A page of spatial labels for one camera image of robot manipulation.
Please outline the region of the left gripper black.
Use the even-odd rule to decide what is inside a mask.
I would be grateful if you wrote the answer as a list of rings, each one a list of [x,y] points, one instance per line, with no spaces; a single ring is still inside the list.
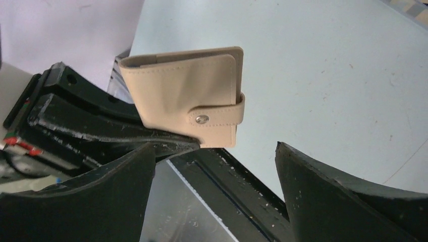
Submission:
[[[157,160],[198,150],[191,137],[143,126],[134,104],[92,84],[63,62],[34,75],[3,123],[9,156],[33,167],[24,175],[74,177],[152,144]]]

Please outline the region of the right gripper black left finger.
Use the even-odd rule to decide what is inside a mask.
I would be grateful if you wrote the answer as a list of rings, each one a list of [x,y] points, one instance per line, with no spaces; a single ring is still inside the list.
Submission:
[[[1,241],[139,241],[154,170],[147,144],[43,190],[1,193]]]

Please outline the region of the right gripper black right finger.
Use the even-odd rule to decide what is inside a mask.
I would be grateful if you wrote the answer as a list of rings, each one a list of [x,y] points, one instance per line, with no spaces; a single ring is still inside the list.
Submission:
[[[296,241],[427,241],[427,194],[376,184],[278,142],[275,157]]]

